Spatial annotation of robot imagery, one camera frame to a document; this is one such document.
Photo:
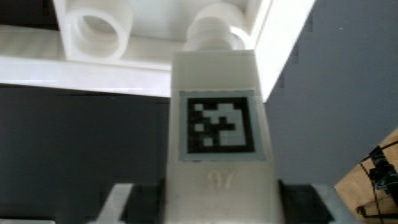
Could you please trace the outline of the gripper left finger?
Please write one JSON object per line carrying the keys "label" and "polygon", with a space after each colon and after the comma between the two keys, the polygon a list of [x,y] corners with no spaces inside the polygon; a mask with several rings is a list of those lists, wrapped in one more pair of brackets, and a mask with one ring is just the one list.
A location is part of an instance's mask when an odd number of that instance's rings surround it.
{"label": "gripper left finger", "polygon": [[116,183],[88,224],[163,224],[163,184]]}

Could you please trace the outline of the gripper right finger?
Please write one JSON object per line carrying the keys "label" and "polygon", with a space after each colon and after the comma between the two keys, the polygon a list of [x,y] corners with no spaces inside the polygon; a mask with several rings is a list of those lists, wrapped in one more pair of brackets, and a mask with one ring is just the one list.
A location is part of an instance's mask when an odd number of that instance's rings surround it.
{"label": "gripper right finger", "polygon": [[362,224],[330,185],[280,182],[280,190],[285,224]]}

